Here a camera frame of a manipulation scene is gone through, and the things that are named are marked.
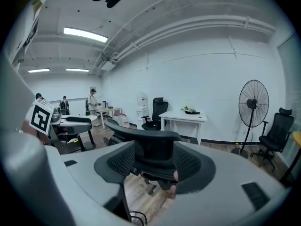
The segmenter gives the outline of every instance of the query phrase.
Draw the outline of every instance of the wooden floor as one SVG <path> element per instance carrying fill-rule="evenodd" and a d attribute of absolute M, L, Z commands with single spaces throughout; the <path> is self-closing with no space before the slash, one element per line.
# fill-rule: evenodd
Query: wooden floor
<path fill-rule="evenodd" d="M 91 129 L 91 132 L 97 148 L 105 147 L 103 138 L 109 138 L 111 135 L 113 135 L 113 131 L 111 131 L 107 127 L 103 129 L 102 126 L 93 127 Z M 88 133 L 82 133 L 81 138 L 83 142 L 89 141 Z M 203 142 L 201 143 L 201 146 L 208 146 L 210 148 L 226 151 L 229 153 L 234 147 L 239 147 L 236 145 L 221 145 Z M 245 147 L 249 155 L 252 152 L 257 152 L 260 148 L 264 149 L 262 145 L 247 145 Z M 254 155 L 253 157 L 249 157 L 248 160 L 258 166 L 262 158 Z M 273 159 L 273 162 L 276 166 L 274 171 L 272 170 L 272 167 L 267 160 L 265 160 L 265 162 L 260 168 L 263 171 L 270 174 L 275 179 L 279 180 L 287 170 L 287 166 L 281 161 L 281 159 L 276 154 L 275 158 Z M 168 208 L 168 206 L 171 203 L 173 203 L 173 196 L 171 195 L 171 193 L 169 191 L 163 191 L 160 187 L 157 187 L 154 190 L 153 195 L 149 196 L 147 194 L 147 191 L 151 188 L 152 185 L 146 185 L 144 179 L 141 176 L 137 177 L 133 174 L 130 174 L 126 178 L 124 185 L 129 209 L 144 213 L 149 222 L 155 221 L 158 218 L 160 218 L 160 215 L 162 215 L 164 211 Z M 138 221 L 134 221 L 133 223 L 141 225 L 141 223 Z"/>

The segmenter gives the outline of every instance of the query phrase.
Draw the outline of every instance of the office chair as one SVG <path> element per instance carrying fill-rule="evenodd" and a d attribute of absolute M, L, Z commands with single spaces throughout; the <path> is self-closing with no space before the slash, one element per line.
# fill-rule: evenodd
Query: office chair
<path fill-rule="evenodd" d="M 291 134 L 289 129 L 291 128 L 294 121 L 294 117 L 292 117 L 291 114 L 292 110 L 285 110 L 283 108 L 280 108 L 279 113 L 275 113 L 272 128 L 266 136 L 264 136 L 263 134 L 265 126 L 266 124 L 268 124 L 268 122 L 263 121 L 264 126 L 262 130 L 262 136 L 259 137 L 259 140 L 262 145 L 266 147 L 266 150 L 263 151 L 262 149 L 260 149 L 258 153 L 251 153 L 250 155 L 250 157 L 253 157 L 253 155 L 263 157 L 259 167 L 262 165 L 263 161 L 267 159 L 271 164 L 273 170 L 275 169 L 275 165 L 272 162 L 272 159 L 274 158 L 273 152 L 282 152 L 284 146 L 287 143 L 287 140 Z"/>
<path fill-rule="evenodd" d="M 123 141 L 134 141 L 135 162 L 131 173 L 144 178 L 146 184 L 159 185 L 163 190 L 168 190 L 176 183 L 174 172 L 176 170 L 173 159 L 174 141 L 181 137 L 173 131 L 145 131 L 119 126 L 112 120 L 107 120 L 105 125 L 115 132 L 114 136 Z"/>
<path fill-rule="evenodd" d="M 152 121 L 147 121 L 146 117 L 148 117 L 148 115 L 141 117 L 145 119 L 142 128 L 145 130 L 161 130 L 161 117 L 159 117 L 159 115 L 167 111 L 168 102 L 163 101 L 163 97 L 154 98 L 152 102 Z"/>

